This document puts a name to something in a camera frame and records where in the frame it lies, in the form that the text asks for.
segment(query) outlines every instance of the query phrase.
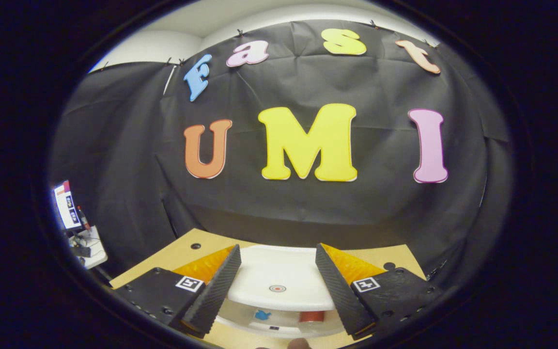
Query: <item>letter m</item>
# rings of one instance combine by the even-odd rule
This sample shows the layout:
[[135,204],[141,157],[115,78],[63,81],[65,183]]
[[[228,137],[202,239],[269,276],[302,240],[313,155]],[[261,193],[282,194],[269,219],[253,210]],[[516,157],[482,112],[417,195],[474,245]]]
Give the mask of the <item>letter m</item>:
[[267,166],[262,169],[266,179],[288,179],[290,169],[283,163],[283,152],[288,155],[296,173],[302,179],[310,174],[317,154],[322,153],[315,175],[321,181],[350,182],[357,178],[352,167],[350,123],[357,114],[348,104],[326,104],[320,108],[310,132],[288,108],[262,111],[258,120],[266,125]]

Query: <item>white ceiling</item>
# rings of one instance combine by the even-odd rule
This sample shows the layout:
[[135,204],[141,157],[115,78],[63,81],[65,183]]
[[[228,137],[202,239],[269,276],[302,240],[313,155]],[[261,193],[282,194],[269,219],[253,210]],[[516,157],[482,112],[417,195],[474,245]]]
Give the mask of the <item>white ceiling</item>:
[[240,18],[285,6],[328,4],[356,7],[401,20],[377,4],[365,0],[200,0],[158,19],[142,31],[175,31],[207,37]]

